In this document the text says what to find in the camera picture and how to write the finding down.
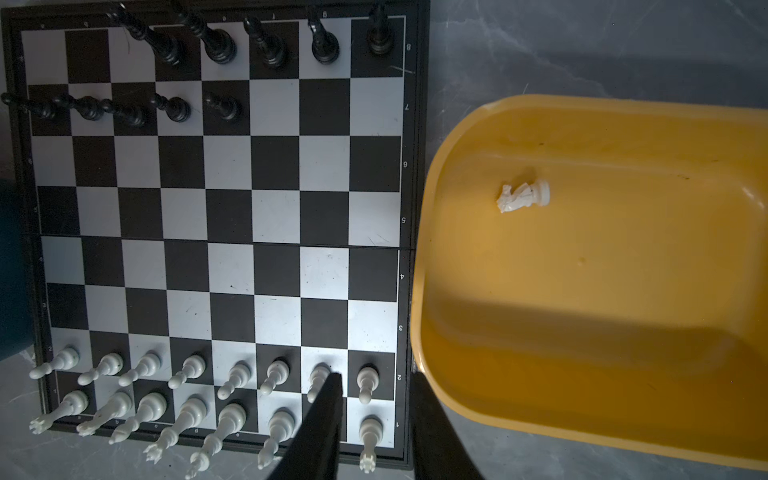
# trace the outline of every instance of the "white square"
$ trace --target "white square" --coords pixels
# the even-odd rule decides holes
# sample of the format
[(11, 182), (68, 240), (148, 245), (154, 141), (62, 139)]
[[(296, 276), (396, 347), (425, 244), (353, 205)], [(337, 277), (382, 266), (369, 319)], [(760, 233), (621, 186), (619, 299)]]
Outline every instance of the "white square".
[(300, 247), (301, 296), (347, 300), (349, 297), (349, 250)]
[(210, 294), (168, 290), (168, 334), (210, 340)]
[(402, 136), (402, 77), (349, 80), (349, 134)]
[(85, 285), (83, 246), (79, 237), (40, 237), (45, 281)]
[(203, 137), (205, 187), (217, 190), (250, 190), (250, 137)]
[(125, 288), (122, 286), (85, 286), (88, 328), (99, 332), (128, 333)]
[(114, 138), (118, 187), (160, 188), (160, 149), (153, 135)]
[(153, 240), (123, 240), (125, 286), (165, 290), (165, 245)]
[(400, 193), (349, 192), (349, 245), (400, 246)]
[(349, 191), (349, 137), (299, 137), (299, 189)]
[(253, 311), (259, 343), (301, 346), (299, 297), (256, 295)]
[(253, 295), (253, 245), (209, 243), (208, 272), (211, 292)]
[(38, 187), (74, 187), (72, 137), (32, 137), (32, 166)]
[(116, 187), (78, 187), (80, 235), (120, 236), (120, 204)]
[(254, 242), (300, 242), (298, 190), (253, 190), (251, 200)]
[(208, 240), (205, 190), (163, 188), (163, 237)]
[(250, 81), (251, 135), (299, 134), (299, 81)]

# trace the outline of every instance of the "white pawn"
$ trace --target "white pawn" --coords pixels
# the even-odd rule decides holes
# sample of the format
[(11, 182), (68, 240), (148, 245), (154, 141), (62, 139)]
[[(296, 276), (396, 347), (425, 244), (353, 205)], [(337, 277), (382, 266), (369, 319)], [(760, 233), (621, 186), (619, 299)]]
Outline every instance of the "white pawn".
[(109, 444), (123, 442), (131, 433), (139, 429), (142, 422), (154, 422), (165, 413), (168, 403), (165, 397), (157, 392), (149, 393), (139, 401), (139, 407), (136, 409), (136, 415), (130, 417), (123, 425), (119, 425), (109, 439)]
[(45, 415), (40, 415), (38, 418), (29, 422), (29, 429), (32, 430), (32, 433), (35, 435), (39, 435), (50, 429), (53, 422), (59, 420), (61, 417), (80, 415), (87, 407), (87, 395), (80, 390), (69, 392), (63, 399), (61, 399), (61, 403), (58, 404), (56, 410)]
[(78, 384), (87, 385), (102, 375), (114, 375), (123, 369), (123, 357), (117, 353), (108, 353), (101, 357), (95, 369), (90, 369), (78, 377)]
[(144, 449), (144, 453), (147, 454), (147, 462), (157, 464), (163, 458), (163, 452), (177, 444), (180, 433), (198, 426), (207, 415), (208, 407), (202, 400), (190, 398), (184, 402), (176, 422), (170, 427), (165, 427), (160, 432), (160, 438)]
[(68, 346), (53, 357), (50, 362), (36, 366), (29, 372), (29, 378), (41, 379), (54, 370), (69, 370), (74, 368), (80, 361), (78, 351)]
[(295, 426), (296, 423), (288, 412), (280, 410), (272, 415), (270, 419), (270, 437), (264, 442), (264, 447), (259, 452), (259, 470), (272, 463), (275, 453), (277, 453), (277, 445), (290, 438)]
[(290, 369), (283, 360), (275, 360), (266, 368), (266, 380), (261, 384), (259, 390), (262, 395), (269, 395), (276, 386), (282, 385), (288, 380)]
[(81, 437), (93, 435), (103, 424), (128, 413), (132, 406), (134, 406), (134, 401), (131, 400), (128, 394), (116, 392), (113, 396), (109, 397), (107, 405), (96, 411), (93, 419), (78, 425), (78, 433)]
[(235, 366), (230, 369), (230, 379), (224, 382), (221, 388), (219, 388), (216, 396), (219, 397), (219, 400), (226, 400), (230, 398), (230, 395), (232, 395), (232, 392), (234, 392), (235, 389), (239, 389), (241, 386), (248, 383), (248, 380), (250, 380), (250, 369), (248, 368), (248, 365), (245, 365), (244, 363), (236, 363)]
[(196, 379), (203, 375), (203, 372), (205, 372), (205, 360), (199, 355), (192, 355), (184, 360), (181, 371), (168, 380), (168, 386), (172, 389), (177, 389), (182, 383), (186, 383), (188, 379)]
[(378, 419), (368, 418), (360, 424), (359, 434), (364, 445), (360, 454), (360, 470), (370, 473), (376, 470), (376, 453), (373, 450), (384, 438), (384, 427)]
[(221, 409), (218, 428), (215, 432), (205, 437), (203, 448), (192, 454), (190, 457), (192, 465), (184, 478), (190, 480), (198, 472), (208, 470), (210, 457), (221, 452), (221, 448), (224, 446), (222, 440), (233, 433), (238, 433), (243, 428), (243, 425), (245, 425), (245, 420), (245, 410), (236, 403), (231, 403)]
[(118, 383), (120, 386), (129, 386), (131, 383), (139, 380), (140, 376), (152, 376), (160, 368), (160, 357), (152, 352), (147, 352), (139, 359), (136, 368), (128, 370), (120, 376)]
[(322, 363), (316, 366), (312, 373), (310, 373), (311, 386), (309, 392), (306, 393), (306, 399), (309, 403), (315, 402), (317, 394), (320, 393), (320, 389), (323, 387), (323, 383), (326, 382), (326, 379), (330, 374), (331, 371), (328, 370), (328, 367), (324, 366)]

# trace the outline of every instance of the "black pawn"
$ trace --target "black pawn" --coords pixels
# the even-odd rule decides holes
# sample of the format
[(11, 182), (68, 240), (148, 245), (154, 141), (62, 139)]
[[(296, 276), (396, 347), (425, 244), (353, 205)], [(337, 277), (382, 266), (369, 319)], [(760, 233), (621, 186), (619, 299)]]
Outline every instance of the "black pawn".
[(237, 46), (230, 34), (219, 28), (211, 30), (202, 17), (185, 9), (178, 0), (170, 0), (170, 7), (176, 15), (176, 21), (188, 27), (192, 35), (203, 41), (208, 58), (218, 64), (229, 63), (235, 58)]
[(203, 102), (219, 112), (224, 120), (234, 121), (240, 116), (240, 104), (232, 97), (218, 97), (207, 91), (203, 94)]
[(85, 120), (96, 121), (104, 114), (98, 106), (98, 100), (87, 95), (83, 98), (75, 98), (61, 94), (53, 99), (53, 103), (61, 108), (74, 108)]
[(98, 102), (98, 105), (101, 107), (101, 110), (112, 114), (113, 117), (129, 127), (143, 127), (147, 121), (147, 116), (141, 107), (118, 105), (108, 98)]
[(323, 27), (314, 6), (306, 8), (306, 17), (312, 30), (312, 55), (323, 65), (333, 63), (339, 57), (339, 41), (333, 33)]
[(261, 22), (256, 17), (246, 17), (243, 27), (248, 35), (259, 45), (261, 61), (268, 68), (278, 68), (286, 58), (286, 42), (276, 35), (264, 31)]
[(168, 118), (173, 121), (185, 121), (192, 113), (190, 105), (179, 97), (173, 97), (169, 100), (162, 95), (154, 94), (150, 103), (158, 110), (165, 110)]
[(184, 56), (184, 47), (176, 37), (152, 30), (138, 18), (125, 11), (123, 4), (114, 6), (107, 16), (113, 22), (123, 26), (137, 40), (145, 40), (155, 56), (169, 65), (178, 65)]

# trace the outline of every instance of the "black square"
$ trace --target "black square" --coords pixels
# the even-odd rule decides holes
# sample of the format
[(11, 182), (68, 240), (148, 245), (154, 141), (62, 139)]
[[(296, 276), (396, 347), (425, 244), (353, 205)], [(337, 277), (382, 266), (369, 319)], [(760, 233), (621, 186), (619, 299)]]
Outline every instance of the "black square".
[(158, 137), (160, 186), (205, 188), (202, 137)]
[(76, 187), (38, 187), (38, 205), (43, 235), (80, 234)]
[(87, 330), (85, 286), (49, 283), (48, 312), (51, 315), (51, 326)]
[(301, 345), (345, 349), (346, 300), (301, 299)]
[(349, 248), (349, 299), (396, 302), (398, 250)]
[(116, 187), (113, 137), (72, 137), (74, 175), (79, 187)]
[(266, 369), (275, 360), (283, 360), (288, 365), (288, 380), (276, 386), (275, 391), (301, 393), (301, 347), (257, 343), (256, 380), (259, 385), (266, 380)]
[(250, 190), (205, 190), (208, 241), (251, 243)]
[(165, 240), (165, 281), (169, 290), (208, 291), (208, 245)]
[(301, 135), (349, 135), (349, 79), (299, 80)]
[(212, 293), (210, 295), (210, 334), (214, 340), (255, 342), (253, 295)]
[(165, 290), (125, 289), (128, 332), (168, 336), (168, 300)]
[(349, 243), (349, 193), (301, 192), (301, 243), (340, 246)]
[(232, 97), (240, 105), (240, 116), (224, 120), (213, 108), (203, 106), (205, 135), (250, 135), (250, 86), (248, 80), (204, 81), (203, 94), (211, 92), (220, 97)]
[(400, 137), (349, 138), (349, 191), (400, 191)]
[(119, 188), (118, 200), (124, 238), (163, 238), (159, 188)]
[(153, 81), (112, 84), (112, 100), (114, 100), (114, 103), (141, 107), (146, 118), (143, 127), (130, 127), (115, 119), (115, 135), (157, 135), (157, 109), (150, 103), (153, 94)]
[(124, 286), (123, 243), (119, 238), (83, 237), (86, 285)]
[(299, 190), (299, 138), (251, 137), (254, 190)]
[(107, 30), (67, 30), (69, 83), (109, 83), (109, 37)]
[(253, 245), (256, 295), (300, 296), (298, 245)]

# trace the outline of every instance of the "chess piece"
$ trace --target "chess piece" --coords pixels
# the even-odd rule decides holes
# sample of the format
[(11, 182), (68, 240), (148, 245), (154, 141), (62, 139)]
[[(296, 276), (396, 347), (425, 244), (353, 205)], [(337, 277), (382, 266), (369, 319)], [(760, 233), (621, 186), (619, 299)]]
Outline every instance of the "chess piece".
[(190, 469), (184, 478), (191, 480), (197, 476), (198, 472), (208, 470), (210, 458), (221, 452), (221, 448), (224, 446), (223, 440), (229, 435), (239, 432), (243, 425), (245, 425), (245, 420), (245, 409), (236, 403), (231, 403), (221, 409), (218, 428), (216, 428), (215, 432), (205, 437), (203, 448), (192, 454), (190, 457), (192, 465), (190, 465)]
[(101, 357), (95, 369), (90, 369), (78, 377), (79, 385), (87, 385), (102, 375), (115, 375), (123, 369), (123, 357), (117, 353), (108, 353)]
[(290, 369), (283, 360), (275, 360), (266, 368), (266, 380), (261, 384), (259, 390), (262, 395), (269, 395), (276, 386), (282, 385), (288, 380)]
[(158, 110), (165, 110), (172, 121), (185, 121), (190, 117), (192, 109), (190, 105), (179, 97), (165, 98), (162, 95), (154, 94), (150, 103)]
[(41, 379), (54, 370), (73, 369), (79, 361), (80, 355), (78, 355), (78, 351), (68, 346), (57, 353), (50, 362), (42, 363), (32, 369), (29, 372), (29, 378), (34, 380)]
[(237, 47), (230, 34), (219, 28), (211, 30), (202, 17), (187, 10), (178, 0), (170, 0), (170, 7), (176, 15), (176, 21), (188, 27), (192, 35), (203, 41), (208, 58), (218, 64), (229, 63), (235, 58)]
[(288, 50), (285, 40), (277, 35), (266, 33), (256, 17), (246, 17), (243, 20), (243, 27), (259, 46), (264, 66), (272, 69), (279, 68), (285, 61)]
[(295, 427), (296, 423), (290, 413), (278, 410), (272, 415), (269, 424), (270, 437), (264, 442), (264, 447), (259, 452), (259, 470), (272, 463), (275, 453), (277, 453), (278, 444), (289, 439)]
[(88, 407), (88, 396), (80, 390), (69, 392), (61, 399), (61, 403), (58, 404), (56, 410), (45, 415), (40, 415), (38, 418), (29, 422), (29, 429), (35, 435), (40, 435), (44, 431), (51, 428), (53, 422), (59, 420), (61, 417), (70, 415), (80, 415)]
[(190, 397), (179, 409), (176, 422), (170, 427), (165, 427), (160, 432), (160, 438), (144, 449), (144, 453), (147, 454), (147, 462), (157, 464), (163, 458), (163, 452), (178, 443), (179, 434), (186, 429), (198, 426), (207, 415), (208, 407), (206, 404), (200, 399)]
[(168, 402), (160, 393), (152, 392), (145, 395), (144, 398), (139, 401), (136, 415), (130, 417), (123, 425), (119, 425), (112, 432), (109, 444), (113, 445), (115, 443), (123, 442), (131, 435), (131, 433), (136, 432), (139, 429), (139, 425), (142, 422), (156, 422), (163, 416), (166, 408), (168, 408)]
[(184, 56), (184, 44), (176, 37), (152, 30), (147, 24), (126, 12), (122, 3), (115, 5), (107, 12), (107, 16), (113, 22), (125, 27), (131, 37), (146, 41), (158, 60), (169, 65), (178, 65), (181, 62)]
[(333, 33), (323, 27), (317, 15), (317, 8), (308, 6), (306, 18), (312, 31), (312, 55), (323, 65), (332, 64), (339, 57), (339, 41)]
[(78, 425), (78, 434), (81, 437), (93, 435), (103, 424), (128, 413), (132, 406), (134, 406), (134, 401), (127, 393), (116, 392), (109, 397), (105, 406), (96, 411), (93, 419)]

